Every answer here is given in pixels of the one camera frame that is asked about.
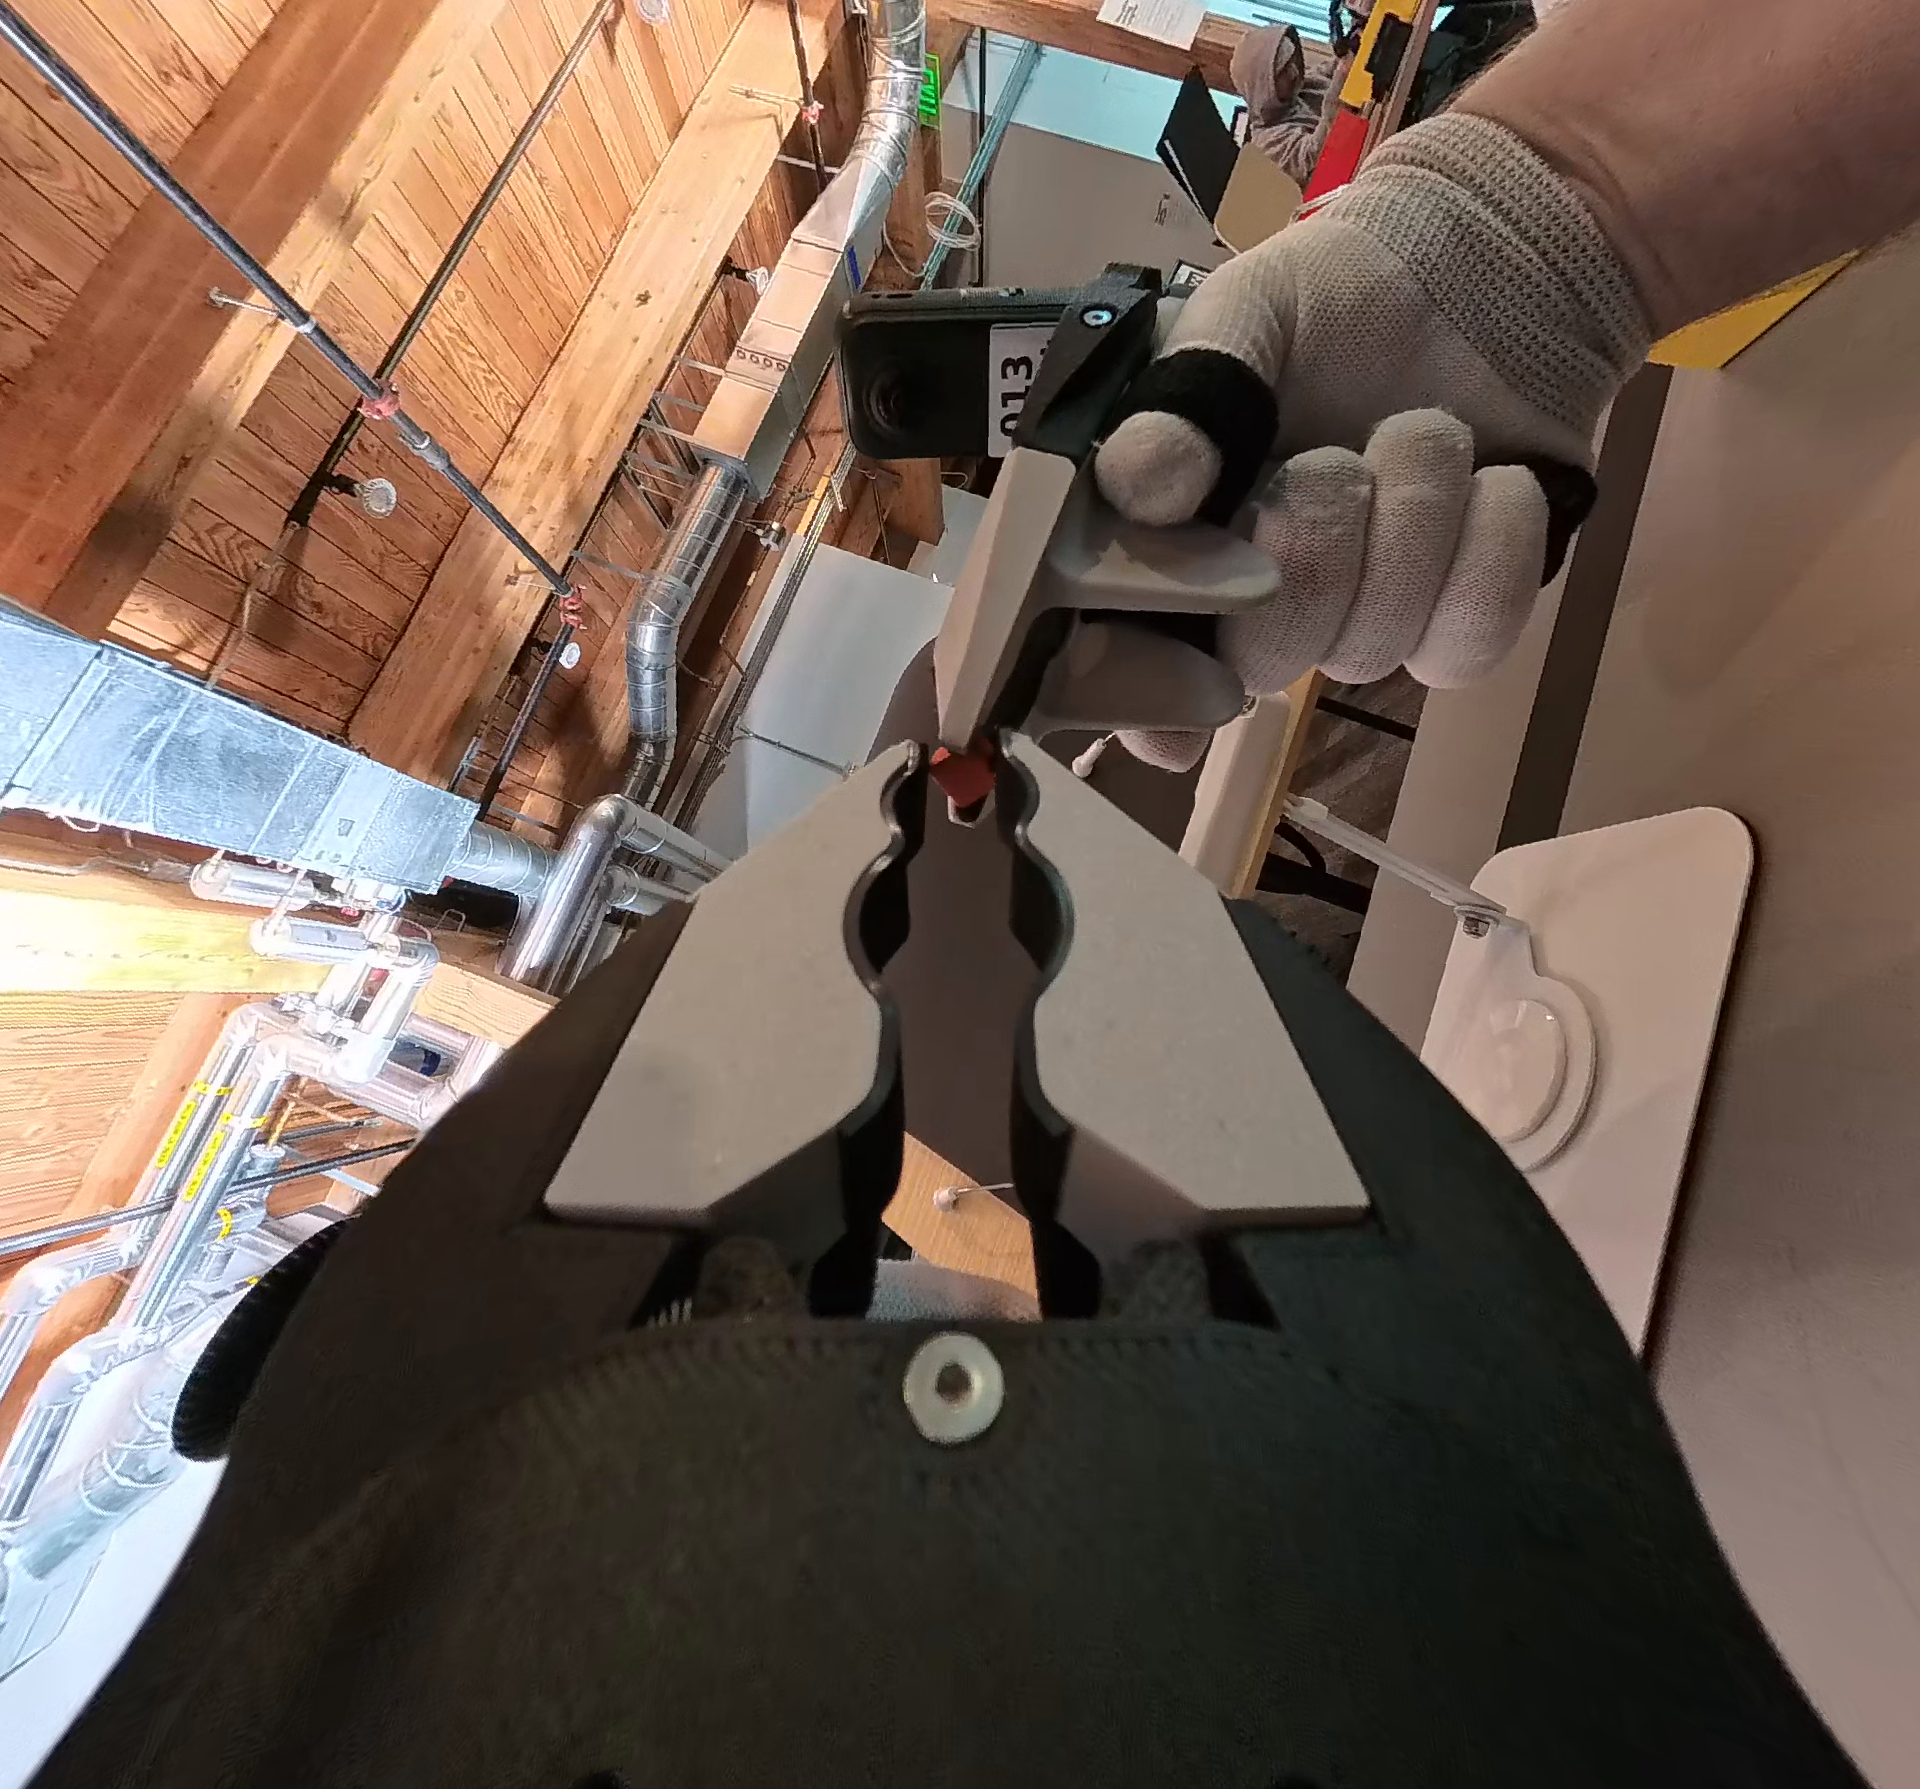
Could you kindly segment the clear stand strut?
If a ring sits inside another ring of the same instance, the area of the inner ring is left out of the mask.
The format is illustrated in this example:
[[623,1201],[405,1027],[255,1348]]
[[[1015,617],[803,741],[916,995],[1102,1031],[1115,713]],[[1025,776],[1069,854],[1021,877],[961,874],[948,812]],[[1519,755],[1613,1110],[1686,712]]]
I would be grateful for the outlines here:
[[1493,898],[1484,898],[1480,889],[1459,882],[1430,864],[1420,864],[1410,858],[1401,851],[1393,851],[1385,841],[1378,835],[1368,835],[1356,825],[1332,816],[1332,810],[1308,794],[1291,794],[1282,810],[1285,825],[1301,826],[1308,834],[1317,834],[1327,841],[1337,841],[1340,847],[1350,851],[1353,857],[1378,864],[1384,874],[1393,874],[1414,889],[1420,889],[1430,900],[1441,903],[1445,908],[1452,912],[1459,925],[1471,938],[1491,938],[1497,929],[1502,932],[1519,932],[1528,934],[1528,924],[1509,912],[1502,903]]

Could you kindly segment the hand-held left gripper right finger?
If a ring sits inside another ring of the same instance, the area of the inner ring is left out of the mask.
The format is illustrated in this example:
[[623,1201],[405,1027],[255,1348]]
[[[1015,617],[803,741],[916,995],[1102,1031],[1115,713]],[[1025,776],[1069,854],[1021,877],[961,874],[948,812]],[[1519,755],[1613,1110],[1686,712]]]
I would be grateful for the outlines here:
[[1143,1247],[1345,1229],[1372,1198],[1226,898],[1021,732],[1000,733],[1012,1176],[1044,1313],[1095,1313]]

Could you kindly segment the dark-faced wooden stand board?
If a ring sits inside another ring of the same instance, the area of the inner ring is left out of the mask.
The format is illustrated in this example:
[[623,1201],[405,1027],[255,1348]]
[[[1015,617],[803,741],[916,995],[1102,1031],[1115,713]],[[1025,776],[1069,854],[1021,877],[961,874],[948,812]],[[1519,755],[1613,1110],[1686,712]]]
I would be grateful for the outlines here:
[[1024,1210],[970,1197],[932,1207],[942,1181],[1012,1179],[1018,1018],[1035,964],[1012,932],[1012,847],[992,821],[961,826],[929,781],[908,867],[910,938],[883,979],[903,1021],[903,1172],[886,1224],[916,1258],[957,1272],[987,1314],[1035,1319],[1035,1239]]

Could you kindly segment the person's right forearm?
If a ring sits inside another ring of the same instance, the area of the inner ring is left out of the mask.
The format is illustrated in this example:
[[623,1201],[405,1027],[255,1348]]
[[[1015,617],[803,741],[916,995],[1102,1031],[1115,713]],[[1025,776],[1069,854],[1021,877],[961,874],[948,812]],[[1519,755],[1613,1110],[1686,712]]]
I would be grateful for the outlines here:
[[1570,0],[1459,112],[1571,182],[1654,336],[1917,227],[1917,0]]

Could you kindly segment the yellow box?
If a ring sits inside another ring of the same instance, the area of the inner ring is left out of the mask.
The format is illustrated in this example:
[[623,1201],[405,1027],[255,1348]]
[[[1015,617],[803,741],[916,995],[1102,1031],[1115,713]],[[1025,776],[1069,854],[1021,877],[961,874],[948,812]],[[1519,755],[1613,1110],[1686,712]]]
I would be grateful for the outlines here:
[[1343,0],[1359,41],[1340,87],[1345,109],[1366,112],[1398,87],[1420,0]]

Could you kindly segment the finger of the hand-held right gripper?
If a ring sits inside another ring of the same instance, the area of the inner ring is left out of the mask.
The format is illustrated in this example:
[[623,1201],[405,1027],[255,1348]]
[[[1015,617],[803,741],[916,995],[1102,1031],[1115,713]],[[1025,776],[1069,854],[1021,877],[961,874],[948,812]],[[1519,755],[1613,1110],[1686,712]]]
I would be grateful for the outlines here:
[[1018,655],[1018,728],[1199,732],[1243,712],[1246,688],[1213,652],[1213,617],[1047,609]]
[[1098,495],[1092,462],[1018,449],[935,638],[939,747],[998,747],[1021,732],[1018,655],[1047,609],[1218,622],[1262,609],[1279,587],[1279,562],[1233,530],[1140,526]]

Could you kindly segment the large rectangular silver duct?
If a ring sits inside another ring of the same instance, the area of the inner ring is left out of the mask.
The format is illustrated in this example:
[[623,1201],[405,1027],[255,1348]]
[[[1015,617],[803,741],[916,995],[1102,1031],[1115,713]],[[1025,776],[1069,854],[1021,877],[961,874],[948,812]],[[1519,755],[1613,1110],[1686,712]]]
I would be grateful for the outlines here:
[[4,601],[4,807],[440,889],[470,800]]

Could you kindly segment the spiral silver air duct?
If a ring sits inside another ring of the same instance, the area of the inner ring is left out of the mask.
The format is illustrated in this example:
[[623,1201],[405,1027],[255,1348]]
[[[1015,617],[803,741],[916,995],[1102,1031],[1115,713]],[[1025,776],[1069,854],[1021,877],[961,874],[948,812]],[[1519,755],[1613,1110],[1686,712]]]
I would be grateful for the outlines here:
[[908,173],[925,77],[925,0],[864,0],[868,84],[851,147],[783,250],[695,428],[704,458],[627,617],[627,757],[620,789],[655,803],[678,747],[682,626],[746,505],[762,503],[829,372],[835,330],[877,260]]

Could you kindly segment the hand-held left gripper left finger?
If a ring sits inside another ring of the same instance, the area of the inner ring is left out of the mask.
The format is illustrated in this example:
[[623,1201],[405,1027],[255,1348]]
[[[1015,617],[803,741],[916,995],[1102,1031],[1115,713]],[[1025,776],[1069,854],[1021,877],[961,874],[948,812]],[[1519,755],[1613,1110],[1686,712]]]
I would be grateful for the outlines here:
[[908,857],[897,742],[707,882],[547,1184],[560,1220],[847,1230],[842,1146],[897,1091],[897,1015],[860,932]]

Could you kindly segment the yellow plastic bin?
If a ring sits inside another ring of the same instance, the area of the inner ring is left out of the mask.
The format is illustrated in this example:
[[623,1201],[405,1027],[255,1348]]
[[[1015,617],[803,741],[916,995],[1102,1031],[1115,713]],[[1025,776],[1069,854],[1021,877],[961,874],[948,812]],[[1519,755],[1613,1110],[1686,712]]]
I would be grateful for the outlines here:
[[1795,308],[1812,298],[1844,267],[1860,259],[1849,250],[1830,264],[1818,264],[1779,286],[1748,296],[1741,304],[1709,314],[1650,346],[1647,363],[1666,369],[1728,369],[1746,349],[1779,328]]

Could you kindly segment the sprinkler pipe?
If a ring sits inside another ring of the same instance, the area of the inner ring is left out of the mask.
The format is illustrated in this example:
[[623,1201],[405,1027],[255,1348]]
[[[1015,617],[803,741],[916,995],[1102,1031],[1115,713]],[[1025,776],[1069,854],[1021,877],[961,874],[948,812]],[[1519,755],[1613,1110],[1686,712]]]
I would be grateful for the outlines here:
[[396,383],[359,366],[319,320],[268,270],[210,208],[165,167],[155,150],[113,112],[90,84],[39,35],[36,26],[6,0],[4,44],[14,49],[59,95],[210,244],[298,336],[315,343],[328,366],[345,378],[361,399],[366,421],[390,421],[399,440],[446,481],[537,571],[547,590],[569,601],[569,580],[524,536],[514,523],[486,495],[486,491],[459,469],[446,444],[414,421]]

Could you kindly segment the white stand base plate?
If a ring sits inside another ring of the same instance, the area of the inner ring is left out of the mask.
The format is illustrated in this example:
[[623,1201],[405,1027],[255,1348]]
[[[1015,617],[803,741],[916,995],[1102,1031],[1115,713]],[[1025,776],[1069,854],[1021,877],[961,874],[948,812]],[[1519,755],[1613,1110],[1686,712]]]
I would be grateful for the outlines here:
[[1510,844],[1457,912],[1425,1066],[1493,1136],[1645,1352],[1738,961],[1722,807]]

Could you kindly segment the person's right hand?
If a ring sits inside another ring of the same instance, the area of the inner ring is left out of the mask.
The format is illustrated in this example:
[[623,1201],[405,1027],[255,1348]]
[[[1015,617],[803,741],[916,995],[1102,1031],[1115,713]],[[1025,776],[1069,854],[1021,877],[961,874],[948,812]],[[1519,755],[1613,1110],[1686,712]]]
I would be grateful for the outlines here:
[[1276,562],[1262,606],[1215,622],[1249,697],[1308,671],[1464,688],[1561,571],[1647,346],[1574,187],[1445,112],[1172,311],[1095,485],[1118,516],[1230,527]]

